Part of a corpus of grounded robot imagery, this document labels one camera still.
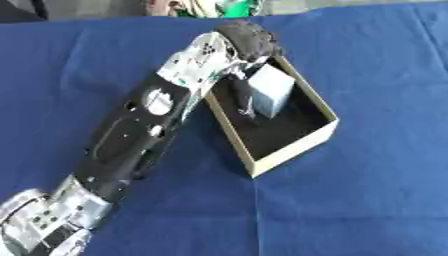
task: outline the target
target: cardboard box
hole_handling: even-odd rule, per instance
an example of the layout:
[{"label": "cardboard box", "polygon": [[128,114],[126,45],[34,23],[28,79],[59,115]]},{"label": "cardboard box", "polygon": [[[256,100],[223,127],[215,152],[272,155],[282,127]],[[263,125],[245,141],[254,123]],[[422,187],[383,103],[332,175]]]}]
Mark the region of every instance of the cardboard box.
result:
[{"label": "cardboard box", "polygon": [[240,115],[229,81],[221,81],[206,97],[253,178],[327,141],[339,123],[333,110],[284,57],[269,63],[296,79],[287,106],[274,119],[255,125]]}]

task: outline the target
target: green object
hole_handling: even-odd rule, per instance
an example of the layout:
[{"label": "green object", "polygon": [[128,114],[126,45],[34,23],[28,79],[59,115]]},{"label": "green object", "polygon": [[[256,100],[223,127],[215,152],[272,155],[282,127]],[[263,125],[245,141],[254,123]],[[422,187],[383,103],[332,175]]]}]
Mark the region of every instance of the green object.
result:
[{"label": "green object", "polygon": [[224,17],[232,18],[249,16],[249,7],[251,2],[251,0],[245,0],[234,3],[231,7],[225,10]]}]

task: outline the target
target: blue tablecloth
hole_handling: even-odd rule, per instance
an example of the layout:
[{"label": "blue tablecloth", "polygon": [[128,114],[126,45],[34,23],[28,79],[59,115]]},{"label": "blue tablecloth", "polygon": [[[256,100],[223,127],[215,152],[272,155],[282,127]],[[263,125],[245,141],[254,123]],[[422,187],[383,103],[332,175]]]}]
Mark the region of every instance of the blue tablecloth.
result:
[{"label": "blue tablecloth", "polygon": [[[251,180],[205,104],[86,255],[448,255],[448,4],[256,18],[341,123]],[[0,26],[0,200],[51,191],[149,70],[221,20]]]}]

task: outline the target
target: robotic arm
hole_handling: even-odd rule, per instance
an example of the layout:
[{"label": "robotic arm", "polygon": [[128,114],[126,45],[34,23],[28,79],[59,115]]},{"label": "robotic arm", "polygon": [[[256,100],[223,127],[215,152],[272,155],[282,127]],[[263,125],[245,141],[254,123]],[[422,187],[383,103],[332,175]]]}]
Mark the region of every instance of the robotic arm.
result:
[{"label": "robotic arm", "polygon": [[143,177],[177,129],[223,77],[281,53],[260,26],[232,21],[198,36],[124,98],[93,134],[85,157],[50,195],[37,189],[0,206],[1,256],[75,256]]}]

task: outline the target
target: circular hole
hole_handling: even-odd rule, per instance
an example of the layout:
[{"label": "circular hole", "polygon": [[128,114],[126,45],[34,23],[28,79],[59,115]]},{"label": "circular hole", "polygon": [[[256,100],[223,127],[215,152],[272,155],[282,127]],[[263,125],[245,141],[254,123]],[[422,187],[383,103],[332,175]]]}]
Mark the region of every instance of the circular hole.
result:
[{"label": "circular hole", "polygon": [[135,104],[135,102],[133,101],[128,101],[126,102],[124,107],[129,111],[135,111],[137,109],[137,104]]},{"label": "circular hole", "polygon": [[227,51],[227,54],[230,55],[231,57],[235,56],[235,50],[233,48],[227,47],[226,51]]}]

